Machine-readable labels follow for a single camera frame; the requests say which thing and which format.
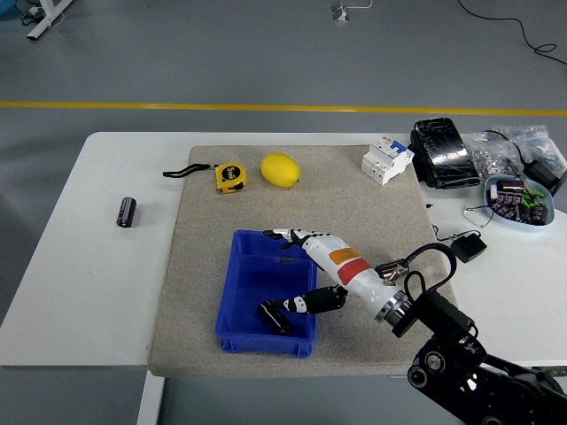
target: yellow lemon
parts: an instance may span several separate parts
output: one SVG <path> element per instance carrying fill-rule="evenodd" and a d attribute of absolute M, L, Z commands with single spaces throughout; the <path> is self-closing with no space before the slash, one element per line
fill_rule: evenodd
<path fill-rule="evenodd" d="M 298 163 L 280 152 L 267 155 L 262 160 L 260 170 L 267 181 L 280 188 L 290 188 L 301 178 Z"/>

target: tape measure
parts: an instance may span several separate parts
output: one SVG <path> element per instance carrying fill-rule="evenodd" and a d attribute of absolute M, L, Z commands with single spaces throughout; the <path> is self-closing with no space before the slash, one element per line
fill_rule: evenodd
<path fill-rule="evenodd" d="M 238 192 L 246 185 L 246 169 L 236 162 L 217 166 L 214 173 L 216 175 L 216 190 L 219 193 Z"/>

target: white robotic forearm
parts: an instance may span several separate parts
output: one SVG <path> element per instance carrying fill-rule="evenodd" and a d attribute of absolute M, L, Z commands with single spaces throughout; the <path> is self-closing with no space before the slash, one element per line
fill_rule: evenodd
<path fill-rule="evenodd" d="M 290 228 L 267 230 L 264 234 L 272 239 L 285 239 L 284 248 L 292 244 L 303 248 L 334 282 L 362 300 L 372 319 L 394 326 L 409 308 L 403 290 L 397 285 L 385 285 L 374 268 L 341 238 Z"/>

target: capacitor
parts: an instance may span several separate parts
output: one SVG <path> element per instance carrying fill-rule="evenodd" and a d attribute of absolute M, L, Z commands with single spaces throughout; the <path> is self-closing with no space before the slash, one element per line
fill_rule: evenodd
<path fill-rule="evenodd" d="M 494 213 L 500 215 L 504 219 L 513 220 L 516 213 L 513 208 L 503 205 L 500 202 L 494 202 L 491 206 Z"/>
<path fill-rule="evenodd" d="M 498 180 L 496 182 L 496 189 L 499 192 L 508 193 L 524 193 L 524 182 L 520 180 Z"/>
<path fill-rule="evenodd" d="M 258 306 L 258 313 L 278 335 L 289 335 L 293 330 L 290 321 L 272 305 L 271 299 L 263 301 Z"/>
<path fill-rule="evenodd" d="M 548 219 L 548 209 L 543 205 L 536 205 L 532 208 L 532 224 L 534 226 L 545 226 Z"/>
<path fill-rule="evenodd" d="M 125 197 L 120 204 L 118 218 L 116 224 L 121 228 L 130 228 L 134 220 L 134 212 L 136 211 L 136 200 L 132 197 Z"/>
<path fill-rule="evenodd" d="M 517 219 L 523 223 L 532 224 L 532 211 L 528 205 L 516 205 Z"/>

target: orange stripe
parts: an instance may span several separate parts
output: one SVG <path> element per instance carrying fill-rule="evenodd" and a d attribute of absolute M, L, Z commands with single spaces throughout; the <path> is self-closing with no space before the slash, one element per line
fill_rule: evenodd
<path fill-rule="evenodd" d="M 329 258 L 332 259 L 333 263 L 335 263 L 337 266 L 341 263 L 344 263 L 348 259 L 356 259 L 360 256 L 361 254 L 359 254 L 352 248 L 343 248 L 342 250 L 336 250 L 329 254 Z"/>

